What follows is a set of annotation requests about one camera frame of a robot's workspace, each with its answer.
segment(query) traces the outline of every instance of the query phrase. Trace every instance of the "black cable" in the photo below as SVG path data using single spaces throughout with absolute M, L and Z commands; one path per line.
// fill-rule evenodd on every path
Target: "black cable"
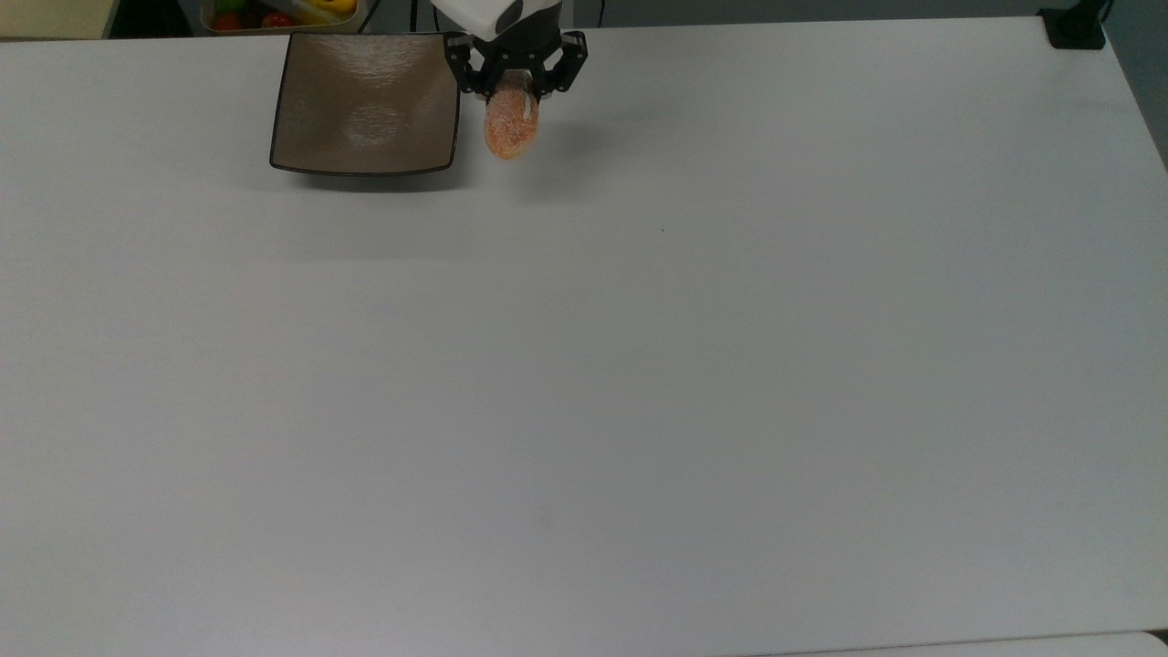
M 380 5 L 381 5 L 381 0 L 373 0 L 373 6 L 369 7 L 369 13 L 366 14 L 366 20 L 362 21 L 361 22 L 361 27 L 357 28 L 357 34 L 361 34 L 361 33 L 364 32 L 364 26 L 369 25 L 369 19 L 373 18 L 373 13 L 377 11 L 377 7 Z

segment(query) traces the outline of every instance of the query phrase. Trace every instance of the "tomato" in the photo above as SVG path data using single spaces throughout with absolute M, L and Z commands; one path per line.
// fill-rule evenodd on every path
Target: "tomato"
M 263 28 L 296 27 L 296 21 L 292 20 L 292 16 L 287 14 L 281 14 L 280 12 L 272 12 L 271 14 L 264 16 L 264 20 L 259 23 L 259 27 Z
M 211 29 L 215 32 L 243 29 L 243 21 L 239 20 L 239 14 L 220 14 L 215 18 L 215 25 L 211 26 Z

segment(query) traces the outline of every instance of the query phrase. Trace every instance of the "floor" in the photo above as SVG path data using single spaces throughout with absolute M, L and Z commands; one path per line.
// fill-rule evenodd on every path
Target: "floor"
M 703 25 L 829 20 L 922 19 L 1035 15 L 1042 7 L 1068 7 L 1069 0 L 572 0 L 576 27 L 592 27 L 604 1 L 604 26 Z M 195 27 L 200 0 L 180 0 Z M 429 0 L 419 0 L 419 29 L 433 29 Z M 410 5 L 382 0 L 370 32 L 409 29 Z M 442 29 L 454 29 L 444 21 Z M 1106 23 L 1128 83 L 1143 112 L 1160 155 L 1168 165 L 1168 2 L 1117 0 Z

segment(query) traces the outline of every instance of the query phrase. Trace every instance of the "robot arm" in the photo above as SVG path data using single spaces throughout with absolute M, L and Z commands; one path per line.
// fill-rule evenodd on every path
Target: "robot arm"
M 568 91 L 588 58 L 582 32 L 559 32 L 562 0 L 433 0 L 467 33 L 446 33 L 446 63 L 459 88 L 489 101 L 507 70 L 531 74 L 536 101 L 552 91 Z M 471 50 L 482 55 L 482 67 L 471 64 Z M 551 70 L 548 60 L 562 53 Z

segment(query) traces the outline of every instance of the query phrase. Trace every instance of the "bread roll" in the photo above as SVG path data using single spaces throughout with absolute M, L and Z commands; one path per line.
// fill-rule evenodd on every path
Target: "bread roll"
M 530 91 L 530 74 L 509 70 L 487 101 L 484 134 L 491 152 L 505 160 L 515 159 L 535 140 L 540 103 Z

